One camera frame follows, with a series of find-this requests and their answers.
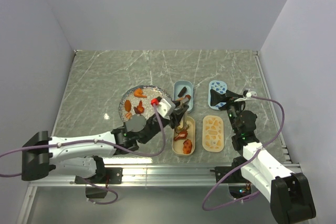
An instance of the marble tabletop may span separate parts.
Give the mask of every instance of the marble tabletop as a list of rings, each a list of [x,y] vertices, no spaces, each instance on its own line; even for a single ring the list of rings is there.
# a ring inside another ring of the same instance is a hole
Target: marble tabletop
[[[152,50],[152,51],[78,51],[56,121],[55,136],[95,135],[122,125],[118,113],[120,99],[130,88],[150,84],[173,95],[174,83],[187,80],[194,85],[194,107],[190,116],[196,122],[195,152],[178,157],[172,151],[172,129],[165,128],[167,144],[156,157],[132,154],[105,158],[111,164],[176,164],[232,162],[239,156],[233,149],[233,131],[226,112],[215,111],[208,104],[208,85],[222,80],[228,89],[242,93],[244,87],[254,88],[260,97],[265,89],[255,56],[249,50]],[[246,109],[258,115],[256,136],[264,143],[277,132],[269,103],[251,101]],[[220,116],[225,125],[225,147],[219,153],[202,147],[202,123],[206,115]],[[147,144],[139,144],[139,152],[155,153],[161,149],[159,133]],[[280,162],[285,161],[281,142],[275,140],[267,150]]]

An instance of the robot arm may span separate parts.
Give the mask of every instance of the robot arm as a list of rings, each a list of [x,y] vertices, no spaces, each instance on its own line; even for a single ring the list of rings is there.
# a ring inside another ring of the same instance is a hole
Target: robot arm
[[[229,90],[219,94],[211,90],[211,106],[226,102],[220,110],[227,111],[235,135],[234,149],[240,154],[232,168],[242,165],[259,152],[254,160],[234,175],[243,177],[270,202],[271,212],[278,223],[296,223],[316,216],[308,180],[303,173],[295,174],[268,153],[254,134],[257,115],[245,110],[245,101],[253,100],[256,93],[245,90],[243,95]]]
[[[188,101],[157,98],[152,102],[157,105],[163,127],[178,126],[188,109]],[[142,115],[135,115],[117,129],[92,136],[48,137],[47,131],[36,133],[23,147],[36,145],[56,145],[57,147],[23,151],[22,180],[41,179],[49,173],[76,175],[92,181],[100,180],[106,174],[101,157],[134,152],[139,149],[137,142],[145,144],[158,132],[160,132],[160,126],[154,114],[147,120]],[[82,140],[104,140],[107,143],[91,141],[64,145]],[[127,149],[128,152],[119,149],[118,146]]]

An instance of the round tray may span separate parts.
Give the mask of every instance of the round tray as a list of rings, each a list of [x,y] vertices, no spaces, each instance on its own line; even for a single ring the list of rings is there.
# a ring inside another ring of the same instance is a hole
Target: round tray
[[[147,95],[147,98],[138,98],[134,96],[134,92],[136,89],[142,89],[143,94]],[[161,88],[158,88],[157,86],[152,85],[140,85],[136,86],[134,88],[131,88],[128,90],[123,97],[121,98],[121,101],[119,103],[119,115],[123,122],[127,121],[127,118],[125,117],[127,111],[125,110],[124,104],[126,100],[130,100],[132,104],[132,114],[135,115],[135,111],[133,107],[136,107],[139,105],[139,102],[142,101],[142,106],[145,108],[145,111],[142,113],[142,115],[148,119],[154,114],[153,106],[151,105],[152,99],[156,97],[162,97],[162,98],[169,98],[171,99],[170,95],[164,91]]]

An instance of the beige tray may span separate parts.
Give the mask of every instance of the beige tray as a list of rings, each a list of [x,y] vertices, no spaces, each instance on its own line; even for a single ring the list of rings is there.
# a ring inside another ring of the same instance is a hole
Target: beige tray
[[[224,122],[219,116],[203,118],[202,145],[209,152],[220,152],[224,148]]]
[[[195,120],[192,119],[190,116],[187,116],[187,124],[189,125],[189,129],[187,130],[188,136],[186,139],[180,139],[180,140],[174,141],[174,137],[177,136],[177,133],[173,131],[173,152],[177,156],[181,156],[181,157],[188,157],[192,155],[193,152],[195,151],[195,129],[196,129]],[[191,148],[191,152],[189,154],[184,154],[183,153],[183,142],[186,141],[187,139],[191,140],[193,147]]]

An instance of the wall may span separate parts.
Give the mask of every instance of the wall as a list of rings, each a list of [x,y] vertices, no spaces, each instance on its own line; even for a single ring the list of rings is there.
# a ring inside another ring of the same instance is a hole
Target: wall
[[[335,17],[336,0],[288,0],[261,49],[272,97],[285,107],[285,141],[309,179],[319,223],[336,219]]]
[[[51,130],[72,62],[71,50],[45,0],[0,0],[0,152]],[[0,173],[18,173],[21,154]],[[27,183],[0,178],[1,223],[15,223]]]
[[[259,50],[286,0],[47,0],[75,49]]]

